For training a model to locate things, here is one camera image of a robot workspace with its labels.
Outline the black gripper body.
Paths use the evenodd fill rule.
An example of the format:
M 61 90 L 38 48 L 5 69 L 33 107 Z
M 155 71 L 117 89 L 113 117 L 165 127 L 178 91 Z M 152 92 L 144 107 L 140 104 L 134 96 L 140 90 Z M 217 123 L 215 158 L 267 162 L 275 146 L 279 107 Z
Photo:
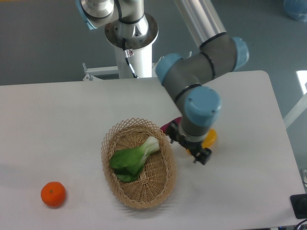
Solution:
M 202 151 L 202 143 L 206 137 L 206 128 L 197 128 L 188 133 L 179 126 L 176 134 L 176 142 L 189 151 Z

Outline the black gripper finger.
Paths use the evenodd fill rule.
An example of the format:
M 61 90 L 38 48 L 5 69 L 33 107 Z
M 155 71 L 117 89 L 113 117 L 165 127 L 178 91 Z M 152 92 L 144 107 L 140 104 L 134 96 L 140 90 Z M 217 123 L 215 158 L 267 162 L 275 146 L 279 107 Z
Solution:
M 191 151 L 192 156 L 194 157 L 193 163 L 199 162 L 202 165 L 205 165 L 212 154 L 212 150 L 209 148 L 201 148 Z
M 171 143 L 179 142 L 178 140 L 179 125 L 172 123 L 166 130 L 166 135 L 170 137 Z

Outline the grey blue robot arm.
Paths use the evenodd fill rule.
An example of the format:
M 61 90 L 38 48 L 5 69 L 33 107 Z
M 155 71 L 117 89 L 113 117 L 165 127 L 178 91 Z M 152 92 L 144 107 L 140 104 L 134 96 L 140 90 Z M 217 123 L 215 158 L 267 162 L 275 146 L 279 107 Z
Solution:
M 142 0 L 76 1 L 89 29 L 104 27 L 121 79 L 158 77 L 182 115 L 166 126 L 166 134 L 205 164 L 211 150 L 202 144 L 221 109 L 219 95 L 205 83 L 245 65 L 249 52 L 241 38 L 228 35 L 209 0 L 178 0 L 176 5 L 199 53 L 188 58 L 172 53 L 154 64 L 158 25 Z

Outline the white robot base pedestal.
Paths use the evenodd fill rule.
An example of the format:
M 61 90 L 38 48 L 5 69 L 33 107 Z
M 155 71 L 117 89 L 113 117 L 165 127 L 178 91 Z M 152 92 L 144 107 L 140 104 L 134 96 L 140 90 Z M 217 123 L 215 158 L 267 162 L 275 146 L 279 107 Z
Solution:
M 150 14 L 144 13 L 136 23 L 120 20 L 108 23 L 105 35 L 114 47 L 119 78 L 152 77 L 152 50 L 158 24 Z

